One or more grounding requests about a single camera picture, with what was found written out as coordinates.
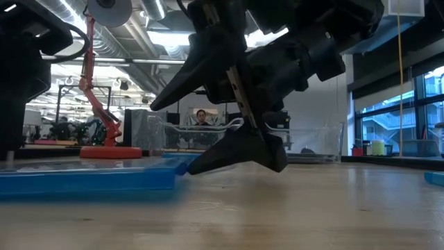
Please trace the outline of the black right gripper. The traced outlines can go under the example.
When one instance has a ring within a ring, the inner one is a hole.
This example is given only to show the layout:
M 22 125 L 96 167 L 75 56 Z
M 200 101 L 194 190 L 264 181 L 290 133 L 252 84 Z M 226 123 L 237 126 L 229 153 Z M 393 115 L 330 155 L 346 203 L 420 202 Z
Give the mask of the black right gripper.
M 209 172 L 253 161 L 274 172 L 287 165 L 282 138 L 267 132 L 264 113 L 279 111 L 293 91 L 308 88 L 317 75 L 327 80 L 344 72 L 339 43 L 323 27 L 288 32 L 271 43 L 246 51 L 244 35 L 220 25 L 189 36 L 190 52 L 179 72 L 151 104 L 159 111 L 200 87 L 214 104 L 236 102 L 244 125 L 230 131 L 197 157 L 187 172 Z

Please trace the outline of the person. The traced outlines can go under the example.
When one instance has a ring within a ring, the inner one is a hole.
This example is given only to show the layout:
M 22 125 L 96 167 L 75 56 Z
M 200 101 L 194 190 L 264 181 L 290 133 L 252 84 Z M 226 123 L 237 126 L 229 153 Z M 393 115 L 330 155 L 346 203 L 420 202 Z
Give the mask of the person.
M 200 109 L 196 113 L 196 119 L 197 122 L 195 123 L 196 126 L 210 126 L 210 124 L 206 121 L 207 113 Z

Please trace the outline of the black box appliance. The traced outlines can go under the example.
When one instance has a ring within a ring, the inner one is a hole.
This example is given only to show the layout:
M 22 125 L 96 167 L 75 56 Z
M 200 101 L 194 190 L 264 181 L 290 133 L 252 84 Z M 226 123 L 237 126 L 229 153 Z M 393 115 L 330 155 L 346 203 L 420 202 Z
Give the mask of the black box appliance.
M 289 129 L 291 118 L 287 111 L 266 112 L 264 113 L 263 118 L 271 128 Z

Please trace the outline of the grey covered cabinet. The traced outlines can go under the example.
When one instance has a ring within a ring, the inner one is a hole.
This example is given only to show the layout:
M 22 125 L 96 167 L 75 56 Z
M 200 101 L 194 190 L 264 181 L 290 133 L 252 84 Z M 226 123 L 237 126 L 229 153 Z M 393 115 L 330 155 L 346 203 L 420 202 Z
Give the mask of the grey covered cabinet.
M 123 145 L 143 150 L 161 149 L 164 144 L 165 112 L 126 109 L 123 120 Z

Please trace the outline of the long ceiling light bar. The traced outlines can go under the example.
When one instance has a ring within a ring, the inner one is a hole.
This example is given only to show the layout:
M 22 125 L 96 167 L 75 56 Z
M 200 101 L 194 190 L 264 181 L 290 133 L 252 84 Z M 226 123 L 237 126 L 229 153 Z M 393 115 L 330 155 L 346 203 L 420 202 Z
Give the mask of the long ceiling light bar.
M 62 60 L 62 56 L 46 56 L 42 55 L 45 60 Z M 78 57 L 74 59 L 64 59 L 61 62 L 55 63 L 66 63 L 66 62 L 83 62 L 84 57 Z M 147 64 L 147 65 L 184 65 L 184 60 L 167 60 L 167 59 L 132 59 L 132 58 L 104 58 L 104 57 L 94 57 L 94 63 L 110 63 L 110 64 Z

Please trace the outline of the red desk lamp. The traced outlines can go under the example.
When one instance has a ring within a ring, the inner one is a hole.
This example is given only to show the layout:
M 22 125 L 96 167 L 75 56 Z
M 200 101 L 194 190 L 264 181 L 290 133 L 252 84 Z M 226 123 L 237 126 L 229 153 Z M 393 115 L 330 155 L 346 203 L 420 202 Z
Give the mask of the red desk lamp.
M 106 138 L 102 147 L 82 147 L 81 158 L 98 159 L 135 159 L 142 157 L 139 147 L 118 147 L 116 138 L 122 135 L 119 130 L 121 121 L 115 117 L 93 93 L 94 75 L 94 24 L 100 23 L 104 26 L 118 27 L 125 24 L 133 11 L 130 0 L 87 0 L 87 6 L 83 14 L 87 18 L 87 33 L 89 44 L 83 59 L 83 68 L 79 88 L 92 105 L 93 113 L 102 121 L 106 129 Z

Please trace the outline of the pink flat tray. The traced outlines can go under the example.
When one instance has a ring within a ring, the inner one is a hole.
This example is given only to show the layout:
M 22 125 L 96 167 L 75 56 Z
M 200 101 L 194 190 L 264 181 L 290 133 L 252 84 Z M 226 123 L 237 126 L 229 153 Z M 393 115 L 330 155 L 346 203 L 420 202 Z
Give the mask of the pink flat tray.
M 78 143 L 70 140 L 35 140 L 34 144 L 39 145 L 59 145 L 59 146 L 75 146 Z

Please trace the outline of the grey storage tub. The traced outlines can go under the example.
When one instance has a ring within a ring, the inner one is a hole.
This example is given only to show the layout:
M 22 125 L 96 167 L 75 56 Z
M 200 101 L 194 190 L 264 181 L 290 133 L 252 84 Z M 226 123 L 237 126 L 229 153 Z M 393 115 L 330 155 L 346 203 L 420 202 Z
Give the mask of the grey storage tub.
M 441 157 L 438 144 L 433 140 L 404 141 L 402 155 L 412 157 Z

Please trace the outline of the black tubular stand frame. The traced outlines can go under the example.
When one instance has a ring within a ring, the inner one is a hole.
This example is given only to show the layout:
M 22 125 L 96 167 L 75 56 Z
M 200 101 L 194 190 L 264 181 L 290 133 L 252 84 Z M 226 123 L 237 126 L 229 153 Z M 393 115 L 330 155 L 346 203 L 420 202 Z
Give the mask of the black tubular stand frame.
M 77 85 L 59 86 L 51 136 L 78 145 L 103 144 L 107 128 L 89 95 Z

